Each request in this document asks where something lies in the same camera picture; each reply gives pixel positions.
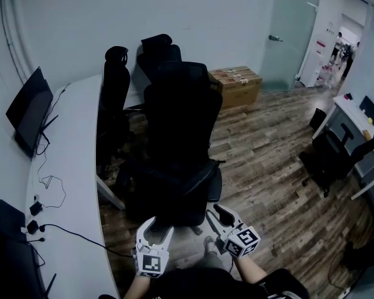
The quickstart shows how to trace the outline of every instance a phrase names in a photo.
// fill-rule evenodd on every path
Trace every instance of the white desk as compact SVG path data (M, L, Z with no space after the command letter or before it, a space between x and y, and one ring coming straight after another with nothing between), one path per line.
M51 144L46 150L47 162L39 176L61 178L67 195L60 208L43 208L33 219L39 225L56 224L105 245L97 188L117 207L122 208L123 204L96 178L95 139L101 83L102 76L97 75L70 84L50 116L59 115L45 131ZM54 95L54 101L61 90ZM41 143L46 145L45 139L42 138ZM39 183L37 170L43 162L44 155L32 160L26 216L31 214L29 207L36 194L46 206L59 205L64 198L60 181L53 178L47 190ZM40 237L46 241L34 242L33 246L46 261L40 268L46 288L57 274L49 293L50 299L97 299L103 294L119 298L105 249L56 227L46 227L45 232L37 231L28 239Z
M315 139L320 134L320 132L323 130L324 126L327 124L327 122L329 121L337 107L341 109L349 117L353 124L359 129L361 134L363 134L364 130L367 130L372 137L374 136L374 125L369 124L367 116L361 111L361 109L357 107L354 101L347 100L343 97L343 95L335 97L333 100L333 107L327 114L327 117L325 118L321 126L314 133L312 137L313 139ZM365 191L367 191L373 186L374 180L370 182L366 187L358 191L355 195L353 195L351 199L356 199L358 196L362 195Z

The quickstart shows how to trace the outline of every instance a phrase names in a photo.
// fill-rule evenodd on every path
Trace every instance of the frosted glass door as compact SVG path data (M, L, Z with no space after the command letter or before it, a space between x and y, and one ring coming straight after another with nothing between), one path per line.
M319 0L274 0L260 75L263 91L289 91L304 59Z

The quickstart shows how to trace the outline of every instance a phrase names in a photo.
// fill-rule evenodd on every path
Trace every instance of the trash can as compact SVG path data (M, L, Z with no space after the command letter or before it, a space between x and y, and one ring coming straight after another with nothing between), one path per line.
M323 123L325 117L327 116L327 114L325 114L325 112L323 112L321 109L319 108L316 108L316 112L314 112L314 115L312 117L312 119L310 120L310 123L309 125L315 130L317 131L317 129L320 127L320 125Z

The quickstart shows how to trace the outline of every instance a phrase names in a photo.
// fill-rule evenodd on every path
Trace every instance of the gray shoe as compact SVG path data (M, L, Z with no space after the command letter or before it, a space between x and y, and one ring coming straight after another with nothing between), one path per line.
M205 256L213 253L218 255L218 251L216 250L216 245L214 243L214 239L212 236L207 236L204 239L204 248L205 248Z

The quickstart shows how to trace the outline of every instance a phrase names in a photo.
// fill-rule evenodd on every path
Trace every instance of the black office chair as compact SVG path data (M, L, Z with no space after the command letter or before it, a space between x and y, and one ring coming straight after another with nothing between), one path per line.
M357 146L351 155L345 148L345 144L353 135L345 124L341 124L345 130L342 141L330 130L325 130L313 140L315 153L308 154L302 152L299 155L300 160L304 163L307 171L311 176L302 182L303 186L307 185L310 178L324 190L324 197L330 192L330 185L336 179L345 178L354 165L361 161L363 157L374 150L374 137L364 144Z
M201 71L201 77L175 80L187 67ZM117 178L123 190L130 178L136 183L135 190L126 193L129 217L158 216L162 224L196 226L204 221L206 203L219 200L220 162L209 159L208 148L222 96L201 83L207 76L203 64L164 64L157 83L145 89L150 159L127 160Z
M151 83L160 66L166 62L181 62L180 48L172 44L172 39L167 34L149 37L141 40L144 53L137 57L137 63Z
M96 164L101 166L100 178L107 178L107 166L111 156L118 156L118 149L130 138L130 124L123 111L130 84L126 68L128 49L112 47L105 53L104 81L101 90L103 110L98 112Z

